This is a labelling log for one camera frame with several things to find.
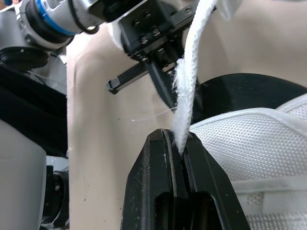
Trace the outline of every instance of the white rope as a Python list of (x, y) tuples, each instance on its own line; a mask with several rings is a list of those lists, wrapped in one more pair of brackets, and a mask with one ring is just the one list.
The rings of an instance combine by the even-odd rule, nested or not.
[(177, 88), (178, 99), (172, 130), (180, 154), (186, 145), (192, 118), (201, 34), (216, 3), (217, 0), (199, 1), (189, 29), (184, 58), (177, 61), (174, 86)]

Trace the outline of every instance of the bolt head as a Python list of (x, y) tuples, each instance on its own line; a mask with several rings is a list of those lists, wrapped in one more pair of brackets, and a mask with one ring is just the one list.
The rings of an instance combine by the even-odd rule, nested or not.
[(161, 49), (158, 49), (158, 52), (163, 54), (163, 53), (165, 53), (165, 50), (163, 48), (161, 48)]
[(54, 187), (54, 191), (56, 191), (56, 192), (58, 192), (59, 189), (60, 189), (60, 186), (59, 186), (59, 185), (56, 185), (56, 186)]
[(140, 24), (140, 21), (139, 21), (139, 20), (136, 20), (136, 19), (135, 19), (135, 20), (132, 21), (132, 25), (133, 25), (133, 26), (137, 26), (138, 24)]
[(148, 19), (148, 18), (151, 17), (151, 15), (152, 15), (152, 14), (151, 14), (149, 11), (147, 11), (147, 12), (145, 12), (145, 16), (144, 16), (144, 17), (145, 17), (146, 19)]
[(184, 12), (185, 12), (186, 14), (190, 14), (190, 13), (192, 13), (192, 9), (191, 9), (190, 7), (187, 7), (187, 8), (184, 10)]
[(146, 44), (148, 42), (148, 38), (146, 36), (144, 37), (141, 37), (141, 40), (140, 40), (141, 44)]
[(153, 36), (158, 36), (161, 32), (158, 30), (158, 28), (153, 29)]

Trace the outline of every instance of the thin white thread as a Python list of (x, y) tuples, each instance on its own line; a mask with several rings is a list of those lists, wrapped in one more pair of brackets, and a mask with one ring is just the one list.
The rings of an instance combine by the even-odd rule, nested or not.
[(132, 121), (132, 122), (138, 122), (138, 121), (146, 121), (146, 120), (149, 120), (149, 119), (153, 119), (153, 118), (155, 118), (155, 117), (157, 117), (157, 116), (160, 116), (160, 115), (162, 115), (162, 114), (165, 114), (166, 112), (171, 111), (171, 110), (176, 109), (176, 108), (177, 108), (177, 107), (170, 108), (170, 109), (167, 109), (167, 110), (165, 110), (165, 111), (163, 111), (163, 112), (161, 112), (161, 113), (159, 113), (159, 114), (156, 114), (156, 115), (153, 115), (153, 116), (149, 116), (149, 117), (144, 117), (144, 118), (141, 118), (141, 119), (133, 119), (133, 120), (131, 120), (131, 121)]

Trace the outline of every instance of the beige backdrop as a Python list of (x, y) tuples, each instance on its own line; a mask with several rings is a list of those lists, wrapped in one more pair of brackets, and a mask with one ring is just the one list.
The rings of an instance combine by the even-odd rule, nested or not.
[[(215, 13), (200, 50), (201, 81), (233, 72), (268, 74), (307, 86), (307, 2), (244, 0), (235, 18)], [(169, 128), (148, 76), (117, 95), (106, 81), (134, 64), (106, 25), (68, 47), (68, 132), (72, 230), (118, 230), (127, 175), (147, 135)]]

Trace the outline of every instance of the cable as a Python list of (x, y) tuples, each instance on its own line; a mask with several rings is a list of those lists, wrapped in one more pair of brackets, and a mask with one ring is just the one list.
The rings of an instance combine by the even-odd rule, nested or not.
[(69, 6), (69, 9), (71, 11), (71, 15), (72, 15), (72, 18), (73, 20), (75, 21), (76, 25), (85, 33), (89, 34), (89, 35), (94, 35), (98, 32), (99, 30), (99, 26), (95, 26), (95, 28), (93, 30), (88, 30), (87, 28), (85, 28), (79, 21), (78, 17), (77, 17), (77, 14), (75, 12), (75, 8), (73, 6), (73, 2), (72, 0), (67, 0), (68, 1), (68, 6)]

